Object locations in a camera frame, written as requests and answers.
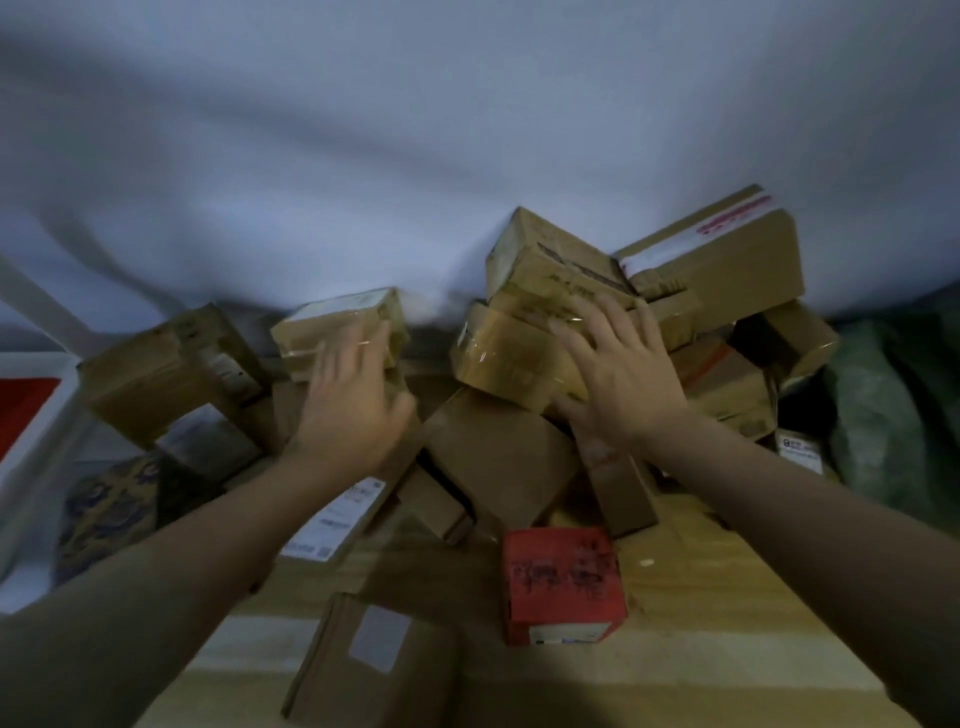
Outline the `person's right hand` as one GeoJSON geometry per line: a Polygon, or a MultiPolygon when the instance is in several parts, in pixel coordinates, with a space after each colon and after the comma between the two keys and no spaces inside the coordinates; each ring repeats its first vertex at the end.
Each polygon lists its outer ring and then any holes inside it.
{"type": "Polygon", "coordinates": [[[606,443],[658,467],[675,464],[683,454],[678,435],[693,419],[675,368],[659,365],[643,336],[643,303],[630,320],[630,350],[601,354],[585,327],[585,301],[570,297],[569,306],[582,331],[551,321],[550,331],[576,365],[594,410],[596,434],[606,443]]]}

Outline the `person's left hand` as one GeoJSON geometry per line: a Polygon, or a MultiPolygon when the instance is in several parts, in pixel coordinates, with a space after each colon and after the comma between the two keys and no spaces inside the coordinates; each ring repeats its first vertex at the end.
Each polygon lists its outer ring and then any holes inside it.
{"type": "Polygon", "coordinates": [[[345,489],[370,477],[390,455],[379,448],[387,394],[385,358],[392,327],[351,323],[318,343],[297,431],[286,462],[345,489]]]}

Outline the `tape-wrapped cardboard parcel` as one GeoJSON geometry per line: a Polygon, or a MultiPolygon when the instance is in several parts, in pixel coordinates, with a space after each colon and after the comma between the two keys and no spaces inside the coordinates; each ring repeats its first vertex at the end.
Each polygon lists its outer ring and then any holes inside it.
{"type": "Polygon", "coordinates": [[[454,378],[538,415],[561,395],[582,402],[587,387],[550,332],[474,301],[450,347],[454,378]]]}

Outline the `person's right forearm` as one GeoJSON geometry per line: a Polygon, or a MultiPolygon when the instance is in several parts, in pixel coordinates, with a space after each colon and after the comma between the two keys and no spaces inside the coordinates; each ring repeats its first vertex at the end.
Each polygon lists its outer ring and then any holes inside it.
{"type": "Polygon", "coordinates": [[[925,728],[960,728],[960,541],[684,408],[596,416],[714,510],[925,728]]]}

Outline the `person's left forearm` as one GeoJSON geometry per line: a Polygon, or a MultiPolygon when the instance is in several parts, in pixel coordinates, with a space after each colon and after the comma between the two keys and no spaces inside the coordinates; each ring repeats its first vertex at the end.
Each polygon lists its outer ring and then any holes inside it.
{"type": "Polygon", "coordinates": [[[134,728],[292,537],[377,467],[287,454],[0,619],[0,728],[134,728]]]}

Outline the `pile of brown cardboard boxes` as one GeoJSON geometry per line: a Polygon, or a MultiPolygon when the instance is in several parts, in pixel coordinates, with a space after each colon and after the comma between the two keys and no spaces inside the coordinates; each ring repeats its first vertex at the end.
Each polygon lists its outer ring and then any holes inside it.
{"type": "MultiPolygon", "coordinates": [[[[779,394],[818,373],[838,349],[836,333],[800,301],[796,220],[757,184],[614,254],[521,206],[485,268],[486,297],[471,303],[550,334],[557,320],[583,330],[573,296],[609,295],[630,314],[646,301],[690,406],[773,447],[779,394]]],[[[316,346],[353,321],[365,333],[390,322],[387,393],[405,391],[409,330],[398,289],[384,287],[309,302],[278,321],[270,335],[281,377],[270,376],[224,312],[207,304],[81,361],[80,395],[131,443],[211,484],[227,483],[291,441],[316,346]]],[[[647,467],[587,432],[565,433],[554,405],[539,415],[451,375],[450,398],[415,416],[377,475],[313,516],[286,556],[339,559],[390,492],[450,545],[477,532],[495,538],[537,525],[582,469],[612,539],[657,525],[647,467]]]]}

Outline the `red cardboard box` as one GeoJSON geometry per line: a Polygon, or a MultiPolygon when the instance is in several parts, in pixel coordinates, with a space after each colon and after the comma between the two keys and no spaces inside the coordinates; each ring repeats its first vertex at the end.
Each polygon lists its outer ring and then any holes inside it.
{"type": "Polygon", "coordinates": [[[509,647],[595,645],[627,621],[618,554],[604,528],[510,530],[501,563],[509,647]]]}

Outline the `black parcel bag white label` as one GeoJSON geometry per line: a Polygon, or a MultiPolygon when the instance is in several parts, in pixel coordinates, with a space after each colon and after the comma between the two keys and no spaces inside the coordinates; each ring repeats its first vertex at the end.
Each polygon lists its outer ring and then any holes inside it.
{"type": "Polygon", "coordinates": [[[774,451],[840,483],[830,446],[837,408],[822,376],[790,381],[778,395],[776,417],[774,451]]]}

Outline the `white backdrop cloth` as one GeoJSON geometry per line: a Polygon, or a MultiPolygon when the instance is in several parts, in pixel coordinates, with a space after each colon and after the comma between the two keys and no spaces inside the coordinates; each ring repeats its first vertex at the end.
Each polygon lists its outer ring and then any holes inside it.
{"type": "Polygon", "coordinates": [[[105,346],[606,250],[761,184],[806,301],[960,281],[960,0],[0,0],[0,253],[105,346]]]}

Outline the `green plastic bag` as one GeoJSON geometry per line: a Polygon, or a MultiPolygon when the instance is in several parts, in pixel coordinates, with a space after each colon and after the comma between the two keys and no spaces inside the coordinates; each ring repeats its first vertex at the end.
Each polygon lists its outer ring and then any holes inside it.
{"type": "Polygon", "coordinates": [[[960,283],[838,332],[822,380],[841,480],[960,538],[960,283]]]}

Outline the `flat cardboard parcel white label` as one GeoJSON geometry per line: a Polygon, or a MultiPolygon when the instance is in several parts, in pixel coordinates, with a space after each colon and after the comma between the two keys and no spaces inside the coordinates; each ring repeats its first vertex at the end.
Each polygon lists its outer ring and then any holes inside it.
{"type": "Polygon", "coordinates": [[[337,592],[282,719],[296,728],[444,728],[462,653],[453,628],[337,592]]]}

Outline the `blue yellow patterned bag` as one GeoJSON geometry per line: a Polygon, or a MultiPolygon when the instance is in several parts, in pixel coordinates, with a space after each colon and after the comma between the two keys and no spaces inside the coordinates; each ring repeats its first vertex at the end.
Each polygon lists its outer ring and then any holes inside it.
{"type": "Polygon", "coordinates": [[[64,504],[54,588],[172,524],[216,491],[209,481],[159,451],[79,480],[64,504]]]}

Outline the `white crate with red inside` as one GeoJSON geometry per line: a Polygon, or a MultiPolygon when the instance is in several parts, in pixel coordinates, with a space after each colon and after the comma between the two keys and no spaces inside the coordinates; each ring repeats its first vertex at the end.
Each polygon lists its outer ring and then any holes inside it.
{"type": "Polygon", "coordinates": [[[79,358],[0,352],[0,580],[17,559],[77,414],[79,358]]]}

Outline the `white frame bar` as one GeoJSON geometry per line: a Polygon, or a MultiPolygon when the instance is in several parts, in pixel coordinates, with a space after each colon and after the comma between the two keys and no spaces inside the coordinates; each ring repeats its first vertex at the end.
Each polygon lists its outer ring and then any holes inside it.
{"type": "Polygon", "coordinates": [[[0,252],[0,302],[36,327],[67,353],[89,358],[103,337],[62,306],[0,252]]]}

